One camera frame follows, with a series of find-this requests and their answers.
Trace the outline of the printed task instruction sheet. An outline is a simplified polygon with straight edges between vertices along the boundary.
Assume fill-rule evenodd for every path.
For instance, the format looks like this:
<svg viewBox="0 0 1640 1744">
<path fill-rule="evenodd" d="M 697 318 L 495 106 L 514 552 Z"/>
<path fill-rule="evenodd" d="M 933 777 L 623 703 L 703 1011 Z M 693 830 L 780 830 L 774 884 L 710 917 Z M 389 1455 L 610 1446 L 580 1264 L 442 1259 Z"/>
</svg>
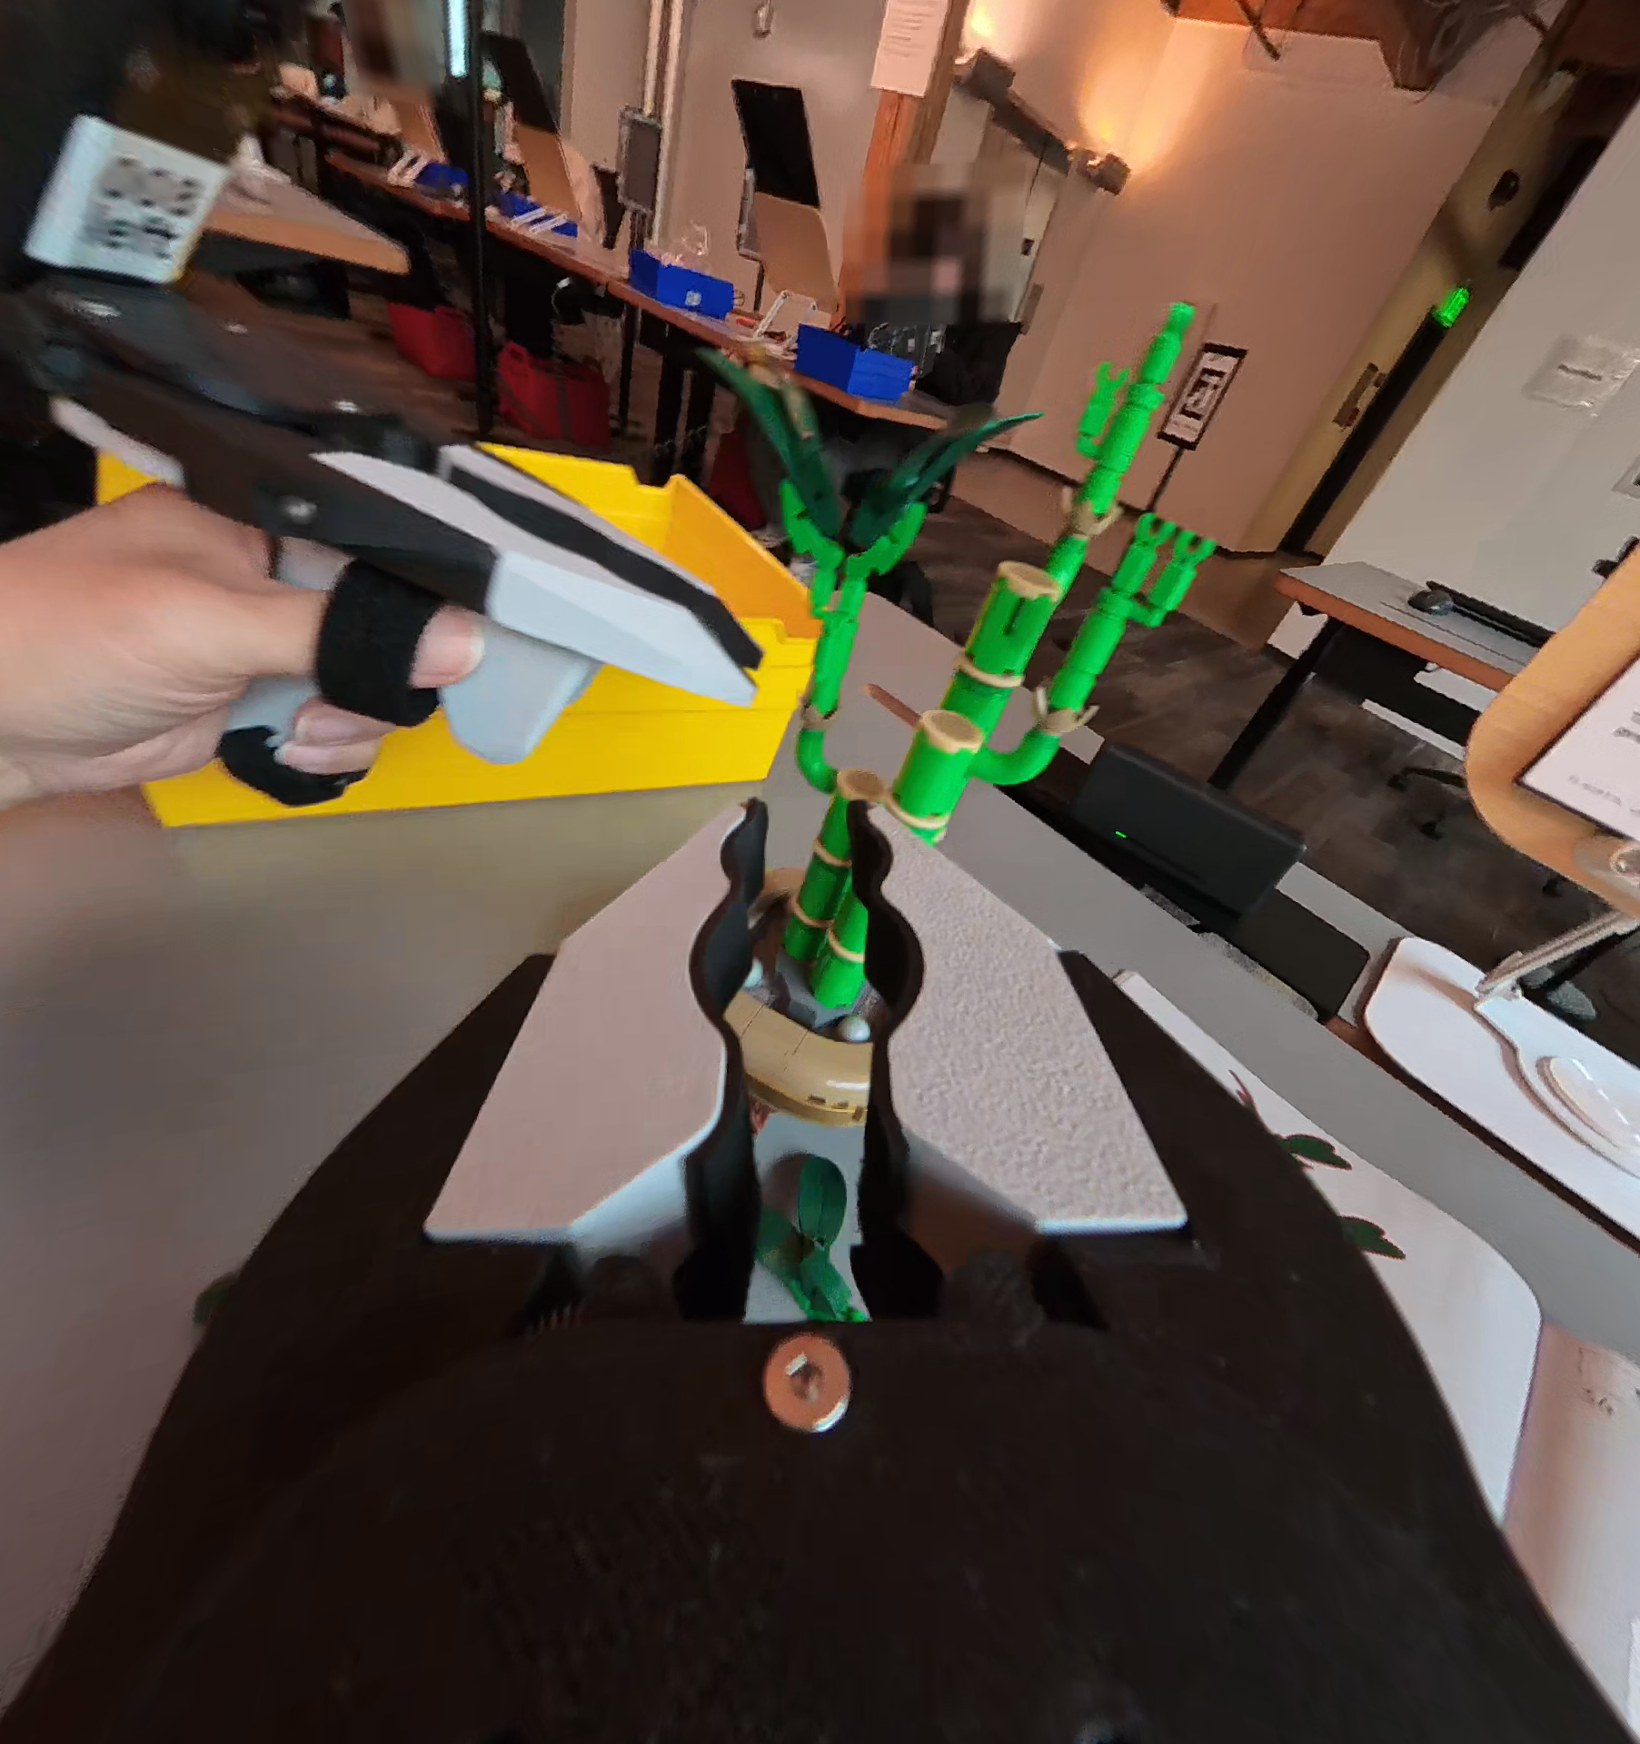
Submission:
<svg viewBox="0 0 1640 1744">
<path fill-rule="evenodd" d="M 1640 656 L 1524 771 L 1521 786 L 1640 843 Z"/>
</svg>

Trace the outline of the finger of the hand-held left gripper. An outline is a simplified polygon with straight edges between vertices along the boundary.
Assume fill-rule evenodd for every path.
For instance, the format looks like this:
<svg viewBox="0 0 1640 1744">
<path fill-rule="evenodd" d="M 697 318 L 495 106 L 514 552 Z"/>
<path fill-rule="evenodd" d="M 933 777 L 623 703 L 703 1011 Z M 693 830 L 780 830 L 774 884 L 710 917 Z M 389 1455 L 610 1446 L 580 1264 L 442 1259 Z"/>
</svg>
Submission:
<svg viewBox="0 0 1640 1744">
<path fill-rule="evenodd" d="M 725 705 L 757 697 L 761 646 L 716 592 L 497 456 L 429 471 L 317 461 L 323 539 L 502 631 Z"/>
<path fill-rule="evenodd" d="M 440 448 L 438 478 L 510 533 L 485 614 L 602 665 L 757 665 L 761 646 L 693 571 L 566 491 L 481 450 Z"/>
</svg>

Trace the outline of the yellow plastic bin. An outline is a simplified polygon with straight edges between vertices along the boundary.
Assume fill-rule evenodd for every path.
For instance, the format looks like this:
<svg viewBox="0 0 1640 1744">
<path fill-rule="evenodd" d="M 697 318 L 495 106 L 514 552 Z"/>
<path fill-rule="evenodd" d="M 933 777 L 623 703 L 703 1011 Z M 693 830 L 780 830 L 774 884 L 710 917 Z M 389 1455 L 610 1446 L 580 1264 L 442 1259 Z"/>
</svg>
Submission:
<svg viewBox="0 0 1640 1744">
<path fill-rule="evenodd" d="M 323 816 L 582 798 L 763 779 L 806 688 L 818 639 L 808 593 L 699 486 L 642 484 L 627 465 L 485 446 L 510 467 L 678 563 L 731 609 L 761 646 L 755 701 L 731 707 L 602 669 L 532 754 L 489 764 L 459 746 L 442 714 L 395 731 L 372 771 L 334 801 L 300 809 L 255 794 L 219 764 L 153 781 L 141 796 L 162 826 L 306 822 Z"/>
</svg>

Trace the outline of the small framed sign stand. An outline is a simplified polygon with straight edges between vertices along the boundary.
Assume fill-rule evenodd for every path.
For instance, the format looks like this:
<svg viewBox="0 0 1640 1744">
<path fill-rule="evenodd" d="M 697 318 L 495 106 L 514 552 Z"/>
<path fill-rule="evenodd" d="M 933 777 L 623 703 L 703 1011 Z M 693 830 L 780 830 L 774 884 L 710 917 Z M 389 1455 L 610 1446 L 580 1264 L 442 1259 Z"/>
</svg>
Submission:
<svg viewBox="0 0 1640 1744">
<path fill-rule="evenodd" d="M 1203 342 L 1164 414 L 1156 440 L 1181 452 L 1199 448 L 1245 357 L 1245 348 Z"/>
</svg>

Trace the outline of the green lego bamboo model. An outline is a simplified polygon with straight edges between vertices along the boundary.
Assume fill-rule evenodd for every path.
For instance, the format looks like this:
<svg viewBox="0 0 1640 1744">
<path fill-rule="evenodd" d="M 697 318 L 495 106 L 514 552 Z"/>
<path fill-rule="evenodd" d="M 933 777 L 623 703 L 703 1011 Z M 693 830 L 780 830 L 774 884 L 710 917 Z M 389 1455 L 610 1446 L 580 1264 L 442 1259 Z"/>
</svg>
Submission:
<svg viewBox="0 0 1640 1744">
<path fill-rule="evenodd" d="M 903 550 L 884 541 L 850 554 L 844 533 L 833 542 L 795 516 L 788 537 L 795 554 L 812 563 L 808 607 L 822 627 L 797 712 L 795 764 L 827 807 L 803 875 L 793 879 L 786 869 L 772 884 L 769 901 L 784 922 L 761 988 L 737 996 L 727 1013 L 750 1096 L 765 1109 L 837 1126 L 859 1124 L 867 1115 L 873 1041 L 846 1036 L 867 986 L 865 917 L 852 896 L 850 803 L 886 803 L 903 826 L 935 845 L 971 782 L 1009 788 L 1043 775 L 1061 741 L 1092 718 L 1090 695 L 1128 626 L 1162 624 L 1213 552 L 1209 537 L 1145 512 L 1113 578 L 1073 633 L 1063 663 L 1031 692 L 1024 735 L 1009 750 L 990 746 L 1090 544 L 1116 520 L 1122 478 L 1164 404 L 1194 319 L 1192 304 L 1175 302 L 1135 370 L 1099 367 L 1075 433 L 1090 469 L 1067 499 L 1061 533 L 1041 563 L 997 567 L 954 654 L 939 707 L 918 714 L 893 779 L 833 764 L 829 733 L 871 582 L 890 578 L 914 541 Z"/>
</svg>

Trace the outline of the blue plastic bin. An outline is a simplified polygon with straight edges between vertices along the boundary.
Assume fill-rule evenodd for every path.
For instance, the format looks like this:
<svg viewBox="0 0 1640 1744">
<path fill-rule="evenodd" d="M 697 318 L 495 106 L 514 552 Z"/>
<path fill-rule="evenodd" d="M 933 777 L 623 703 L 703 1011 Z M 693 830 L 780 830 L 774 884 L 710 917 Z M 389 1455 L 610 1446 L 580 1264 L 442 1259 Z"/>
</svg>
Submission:
<svg viewBox="0 0 1640 1744">
<path fill-rule="evenodd" d="M 912 389 L 912 361 L 863 348 L 839 331 L 803 323 L 793 352 L 795 374 L 874 404 L 903 401 Z"/>
<path fill-rule="evenodd" d="M 659 306 L 710 321 L 723 321 L 737 306 L 737 287 L 720 276 L 665 259 L 650 250 L 631 250 L 629 284 Z"/>
</svg>

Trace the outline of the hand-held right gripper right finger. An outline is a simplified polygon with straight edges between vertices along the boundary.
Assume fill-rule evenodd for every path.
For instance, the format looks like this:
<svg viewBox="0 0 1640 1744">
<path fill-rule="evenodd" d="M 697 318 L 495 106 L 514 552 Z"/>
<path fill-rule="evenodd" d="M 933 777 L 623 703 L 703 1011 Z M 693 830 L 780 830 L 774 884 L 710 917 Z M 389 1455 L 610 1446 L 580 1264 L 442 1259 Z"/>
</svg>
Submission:
<svg viewBox="0 0 1640 1744">
<path fill-rule="evenodd" d="M 1182 1232 L 1058 945 L 886 803 L 850 803 L 848 832 L 878 1005 L 852 1247 L 869 1315 L 937 1313 L 980 1253 Z"/>
</svg>

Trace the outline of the person's left hand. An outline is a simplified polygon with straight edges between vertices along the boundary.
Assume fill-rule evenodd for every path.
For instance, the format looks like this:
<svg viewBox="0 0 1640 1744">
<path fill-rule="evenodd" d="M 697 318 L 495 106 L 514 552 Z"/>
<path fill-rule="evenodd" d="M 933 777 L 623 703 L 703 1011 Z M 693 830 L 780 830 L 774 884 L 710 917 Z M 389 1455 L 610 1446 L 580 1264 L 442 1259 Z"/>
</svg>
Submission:
<svg viewBox="0 0 1640 1744">
<path fill-rule="evenodd" d="M 0 815 L 207 764 L 243 694 L 313 677 L 328 593 L 166 486 L 0 544 Z"/>
</svg>

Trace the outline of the dark green lego leaf piece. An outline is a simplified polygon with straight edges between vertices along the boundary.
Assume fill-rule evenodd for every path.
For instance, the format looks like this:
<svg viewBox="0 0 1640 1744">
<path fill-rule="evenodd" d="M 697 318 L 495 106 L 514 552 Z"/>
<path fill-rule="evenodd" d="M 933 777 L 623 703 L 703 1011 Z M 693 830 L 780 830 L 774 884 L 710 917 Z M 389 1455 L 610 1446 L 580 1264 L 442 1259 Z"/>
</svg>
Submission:
<svg viewBox="0 0 1640 1744">
<path fill-rule="evenodd" d="M 865 554 L 884 541 L 907 548 L 929 512 L 931 497 L 963 459 L 1010 429 L 1041 418 L 1041 412 L 1018 412 L 980 423 L 946 425 L 891 463 L 852 474 L 846 484 L 846 550 Z"/>
<path fill-rule="evenodd" d="M 697 355 L 737 401 L 737 425 L 765 531 L 793 535 L 801 514 L 820 535 L 839 542 L 844 507 L 822 425 L 801 386 L 763 352 L 701 348 Z"/>
</svg>

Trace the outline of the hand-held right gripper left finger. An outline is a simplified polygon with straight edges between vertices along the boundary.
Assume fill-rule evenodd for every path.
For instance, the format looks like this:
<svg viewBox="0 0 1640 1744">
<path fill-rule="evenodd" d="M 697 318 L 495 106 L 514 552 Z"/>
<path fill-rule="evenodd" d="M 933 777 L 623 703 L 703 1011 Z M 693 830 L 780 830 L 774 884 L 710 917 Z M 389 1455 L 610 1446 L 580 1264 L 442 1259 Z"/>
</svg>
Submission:
<svg viewBox="0 0 1640 1744">
<path fill-rule="evenodd" d="M 761 1181 L 727 1022 L 755 971 L 767 805 L 725 807 L 568 934 L 423 1232 L 580 1270 L 644 1262 L 687 1319 L 744 1321 Z"/>
</svg>

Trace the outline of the long wooden top desk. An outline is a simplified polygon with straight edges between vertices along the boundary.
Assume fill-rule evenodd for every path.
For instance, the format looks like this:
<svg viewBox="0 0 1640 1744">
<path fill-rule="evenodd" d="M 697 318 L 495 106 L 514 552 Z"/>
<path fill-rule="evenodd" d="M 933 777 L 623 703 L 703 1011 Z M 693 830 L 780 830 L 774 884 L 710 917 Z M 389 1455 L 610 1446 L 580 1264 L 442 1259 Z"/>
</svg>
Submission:
<svg viewBox="0 0 1640 1744">
<path fill-rule="evenodd" d="M 629 276 L 617 270 L 617 265 L 597 250 L 568 244 L 559 236 L 540 236 L 527 229 L 514 227 L 495 212 L 489 212 L 485 217 L 485 233 L 502 248 L 512 248 L 519 255 L 544 259 L 563 274 L 572 274 L 597 285 L 602 293 L 623 302 L 642 318 L 653 318 L 678 331 L 684 338 L 695 340 L 699 346 L 718 348 L 735 359 L 765 361 L 767 367 L 776 367 L 810 395 L 856 416 L 924 431 L 937 431 L 961 418 L 961 408 L 948 406 L 918 391 L 899 401 L 869 401 L 829 382 L 810 378 L 793 367 L 791 357 L 776 350 L 765 350 L 738 323 L 708 319 L 689 310 L 657 302 L 650 295 L 642 295 L 631 285 Z"/>
</svg>

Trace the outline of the white document stand base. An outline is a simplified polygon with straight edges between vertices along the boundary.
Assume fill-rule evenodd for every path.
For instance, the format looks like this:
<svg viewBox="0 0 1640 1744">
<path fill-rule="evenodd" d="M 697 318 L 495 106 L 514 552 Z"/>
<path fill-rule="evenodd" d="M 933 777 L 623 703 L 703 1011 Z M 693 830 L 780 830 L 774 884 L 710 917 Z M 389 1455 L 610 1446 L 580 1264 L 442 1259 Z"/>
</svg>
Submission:
<svg viewBox="0 0 1640 1744">
<path fill-rule="evenodd" d="M 1640 1245 L 1640 1068 L 1417 937 L 1394 945 L 1362 1020 L 1422 1090 Z"/>
</svg>

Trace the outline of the lego instruction booklet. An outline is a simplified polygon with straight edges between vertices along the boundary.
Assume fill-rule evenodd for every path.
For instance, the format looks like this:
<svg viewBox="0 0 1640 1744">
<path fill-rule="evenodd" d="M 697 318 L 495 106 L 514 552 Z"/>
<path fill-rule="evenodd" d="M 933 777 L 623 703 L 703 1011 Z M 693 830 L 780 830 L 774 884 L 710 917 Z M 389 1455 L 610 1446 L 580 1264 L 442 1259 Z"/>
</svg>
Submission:
<svg viewBox="0 0 1640 1744">
<path fill-rule="evenodd" d="M 1116 986 L 1315 1179 L 1415 1336 L 1551 1619 L 1640 1740 L 1640 1368 L 1547 1323 L 1500 1253 L 1303 1117 L 1143 975 Z"/>
</svg>

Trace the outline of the group of green lego leaves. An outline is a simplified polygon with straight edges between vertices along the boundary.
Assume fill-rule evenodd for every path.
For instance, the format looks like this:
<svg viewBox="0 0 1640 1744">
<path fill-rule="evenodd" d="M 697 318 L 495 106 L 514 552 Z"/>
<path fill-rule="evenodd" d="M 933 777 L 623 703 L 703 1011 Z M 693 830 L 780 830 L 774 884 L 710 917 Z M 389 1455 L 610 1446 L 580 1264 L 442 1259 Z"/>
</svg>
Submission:
<svg viewBox="0 0 1640 1744">
<path fill-rule="evenodd" d="M 846 1240 L 850 1189 L 840 1166 L 820 1155 L 793 1160 L 793 1208 L 763 1206 L 755 1236 L 755 1262 L 795 1310 L 816 1323 L 863 1323 L 871 1319 L 852 1276 L 852 1243 Z"/>
</svg>

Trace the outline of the black power box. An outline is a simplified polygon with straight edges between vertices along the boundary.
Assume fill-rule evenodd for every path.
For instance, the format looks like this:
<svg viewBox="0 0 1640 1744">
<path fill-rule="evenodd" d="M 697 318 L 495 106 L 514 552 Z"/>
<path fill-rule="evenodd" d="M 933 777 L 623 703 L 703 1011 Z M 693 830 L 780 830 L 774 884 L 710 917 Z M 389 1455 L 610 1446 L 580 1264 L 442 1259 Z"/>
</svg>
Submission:
<svg viewBox="0 0 1640 1744">
<path fill-rule="evenodd" d="M 1162 890 L 1243 918 L 1307 852 L 1301 835 L 1230 794 L 1137 748 L 1103 745 L 1069 803 L 1096 845 L 1158 879 Z"/>
</svg>

